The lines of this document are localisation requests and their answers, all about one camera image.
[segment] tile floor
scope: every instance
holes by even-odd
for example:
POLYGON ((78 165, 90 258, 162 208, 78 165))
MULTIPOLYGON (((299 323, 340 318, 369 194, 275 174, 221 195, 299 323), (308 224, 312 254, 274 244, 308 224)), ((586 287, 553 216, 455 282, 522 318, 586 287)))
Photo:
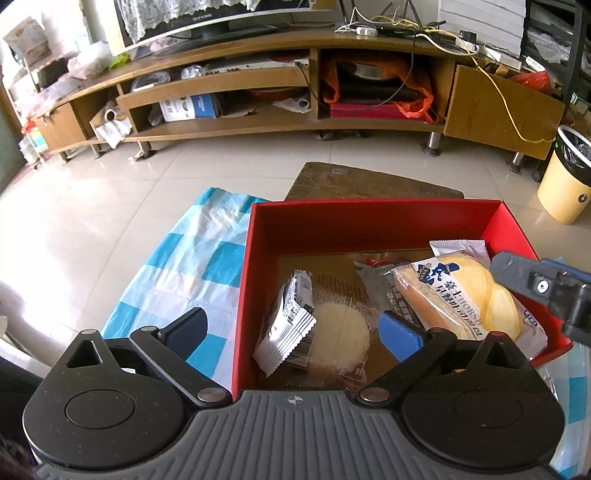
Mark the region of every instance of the tile floor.
POLYGON ((38 359, 53 364, 73 336, 102 328, 139 267, 210 186, 282 200, 307 161, 368 168, 503 199, 538 255, 591 271, 591 209, 571 226, 543 210, 530 172, 511 173, 511 153, 445 139, 442 155, 419 149, 425 134, 392 132, 321 142, 306 132, 154 144, 147 161, 124 144, 100 160, 56 157, 0 196, 0 313, 38 359))

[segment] metal screw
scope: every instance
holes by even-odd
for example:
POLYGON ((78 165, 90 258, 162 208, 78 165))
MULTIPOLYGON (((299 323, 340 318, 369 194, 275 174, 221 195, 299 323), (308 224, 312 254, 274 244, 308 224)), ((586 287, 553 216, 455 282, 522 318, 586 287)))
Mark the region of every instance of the metal screw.
POLYGON ((226 398, 226 391, 223 388, 209 387, 199 391, 197 398, 207 403, 217 403, 226 398))
POLYGON ((540 280, 535 289, 538 291, 538 293, 546 293, 549 286, 550 284, 548 283, 548 280, 540 280))
POLYGON ((368 402, 383 402, 390 398, 388 390, 380 387, 369 387, 361 391, 359 394, 361 398, 368 402))

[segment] red plastic bag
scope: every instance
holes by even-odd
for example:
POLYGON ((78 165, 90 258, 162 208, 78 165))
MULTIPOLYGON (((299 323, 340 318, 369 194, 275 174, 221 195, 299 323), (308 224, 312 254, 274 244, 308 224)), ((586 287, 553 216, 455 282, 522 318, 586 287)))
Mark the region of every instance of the red plastic bag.
POLYGON ((552 82, 547 71, 535 73, 521 73, 509 79, 512 82, 519 83, 524 87, 537 90, 538 92, 549 95, 552 93, 552 82))
POLYGON ((323 99, 326 103, 337 103, 340 98, 339 79, 337 76, 337 63, 340 61, 349 61, 361 63, 364 65, 374 65, 384 69, 389 78, 398 77, 402 80, 407 79, 406 86, 412 90, 420 92, 423 98, 413 102, 393 102, 398 107, 400 113, 406 118, 425 120, 429 124, 434 124, 437 119, 430 113, 433 104, 433 94, 431 93, 431 82, 429 75, 420 65, 415 62, 413 71, 410 72, 409 62, 396 54, 385 55, 382 52, 368 51, 347 51, 335 53, 322 64, 321 78, 329 87, 328 92, 324 92, 323 99))

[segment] black cable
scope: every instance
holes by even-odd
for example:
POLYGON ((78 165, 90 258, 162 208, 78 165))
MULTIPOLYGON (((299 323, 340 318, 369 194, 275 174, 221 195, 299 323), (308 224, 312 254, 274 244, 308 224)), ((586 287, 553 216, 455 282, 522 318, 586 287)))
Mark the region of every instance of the black cable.
MULTIPOLYGON (((371 112, 372 110, 375 110, 376 108, 381 107, 382 105, 386 105, 386 103, 390 103, 392 100, 394 100, 394 98, 397 96, 397 94, 399 94, 400 91, 404 88, 404 86, 406 85, 406 82, 407 82, 408 78, 410 77, 411 73, 413 72, 413 67, 414 67, 414 46, 415 46, 415 43, 416 42, 417 42, 417 36, 415 34, 415 35, 413 35, 413 46, 412 46, 411 51, 410 51, 410 69, 408 70, 408 75, 406 76, 406 78, 402 82, 402 85, 400 87, 398 87, 398 90, 396 90, 392 95, 390 95, 390 97, 388 97, 387 99, 385 99, 383 102, 378 103, 377 105, 372 105, 371 108, 368 108, 368 109, 365 109, 365 110, 356 110, 356 111, 351 112, 351 113, 371 112)), ((306 73, 305 73, 304 69, 302 68, 302 66, 298 62, 296 62, 296 65, 301 70, 301 73, 304 76, 304 80, 306 81, 306 84, 307 84, 308 88, 310 89, 310 94, 316 99, 316 101, 318 102, 319 105, 322 105, 324 108, 326 108, 328 111, 330 111, 330 107, 327 106, 327 105, 325 105, 316 96, 316 94, 312 90, 312 87, 310 86, 310 82, 308 82, 308 77, 306 76, 306 73)))

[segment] trash can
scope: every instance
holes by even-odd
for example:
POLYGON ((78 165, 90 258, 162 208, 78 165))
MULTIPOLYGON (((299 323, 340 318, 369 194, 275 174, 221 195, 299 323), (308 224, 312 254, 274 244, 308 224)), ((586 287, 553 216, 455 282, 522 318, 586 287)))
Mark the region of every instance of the trash can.
POLYGON ((591 197, 591 142, 570 127, 561 125, 538 198, 546 211, 569 225, 591 197))

